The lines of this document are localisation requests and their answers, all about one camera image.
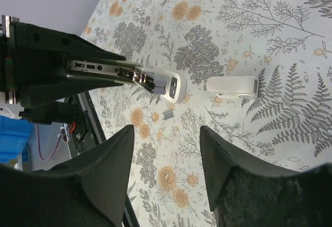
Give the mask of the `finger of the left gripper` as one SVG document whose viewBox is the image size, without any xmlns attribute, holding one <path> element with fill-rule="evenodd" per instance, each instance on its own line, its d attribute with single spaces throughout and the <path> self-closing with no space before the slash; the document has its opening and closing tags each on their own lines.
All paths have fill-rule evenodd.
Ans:
<svg viewBox="0 0 332 227">
<path fill-rule="evenodd" d="M 30 66 L 62 67 L 67 63 L 79 68 L 102 65 L 126 65 L 126 58 L 78 37 L 33 24 L 10 24 L 10 42 L 13 62 L 20 68 Z"/>
<path fill-rule="evenodd" d="M 38 107 L 98 88 L 122 86 L 121 83 L 91 78 L 64 78 L 23 85 L 20 103 L 23 107 Z"/>
</svg>

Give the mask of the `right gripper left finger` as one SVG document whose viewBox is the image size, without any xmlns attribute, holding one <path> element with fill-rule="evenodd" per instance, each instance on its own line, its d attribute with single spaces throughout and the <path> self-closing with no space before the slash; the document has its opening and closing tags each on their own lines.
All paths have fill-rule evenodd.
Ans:
<svg viewBox="0 0 332 227">
<path fill-rule="evenodd" d="M 50 170 L 1 166 L 1 226 L 121 226 L 134 149 L 126 125 Z"/>
</svg>

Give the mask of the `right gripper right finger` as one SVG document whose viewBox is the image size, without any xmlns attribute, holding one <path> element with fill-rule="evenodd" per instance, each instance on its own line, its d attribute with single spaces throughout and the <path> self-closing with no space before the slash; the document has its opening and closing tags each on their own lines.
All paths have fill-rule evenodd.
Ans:
<svg viewBox="0 0 332 227">
<path fill-rule="evenodd" d="M 286 169 L 200 128 L 210 211 L 217 226 L 331 226 L 331 164 Z"/>
</svg>

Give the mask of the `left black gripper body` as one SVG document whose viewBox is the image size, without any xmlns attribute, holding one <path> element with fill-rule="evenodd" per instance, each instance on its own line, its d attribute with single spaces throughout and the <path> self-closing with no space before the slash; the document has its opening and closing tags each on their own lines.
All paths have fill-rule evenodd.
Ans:
<svg viewBox="0 0 332 227">
<path fill-rule="evenodd" d="M 29 25 L 13 16 L 1 16 L 1 101 L 28 104 L 27 75 L 22 75 L 22 48 L 29 46 Z"/>
</svg>

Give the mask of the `small white stapler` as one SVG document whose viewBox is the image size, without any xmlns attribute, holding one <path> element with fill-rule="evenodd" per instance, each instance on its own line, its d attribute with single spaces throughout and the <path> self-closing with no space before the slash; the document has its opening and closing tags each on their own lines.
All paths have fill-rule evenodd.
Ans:
<svg viewBox="0 0 332 227">
<path fill-rule="evenodd" d="M 211 77 L 206 81 L 206 89 L 219 98 L 256 99 L 259 79 L 255 76 Z"/>
</svg>

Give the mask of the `small removed staple piece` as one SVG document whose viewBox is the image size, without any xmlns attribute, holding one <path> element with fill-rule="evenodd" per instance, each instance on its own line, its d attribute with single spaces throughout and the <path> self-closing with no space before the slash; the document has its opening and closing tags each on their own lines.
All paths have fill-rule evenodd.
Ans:
<svg viewBox="0 0 332 227">
<path fill-rule="evenodd" d="M 164 121 L 172 119 L 174 117 L 173 109 L 167 109 L 162 114 L 163 114 L 163 120 Z"/>
</svg>

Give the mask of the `olive green stapler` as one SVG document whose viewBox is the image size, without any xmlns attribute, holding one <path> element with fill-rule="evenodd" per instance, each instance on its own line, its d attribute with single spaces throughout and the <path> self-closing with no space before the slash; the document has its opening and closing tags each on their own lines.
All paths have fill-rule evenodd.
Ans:
<svg viewBox="0 0 332 227">
<path fill-rule="evenodd" d="M 182 102 L 187 92 L 184 75 L 158 66 L 116 60 L 69 60 L 67 72 L 73 76 L 91 76 L 116 83 L 135 84 L 173 104 Z"/>
</svg>

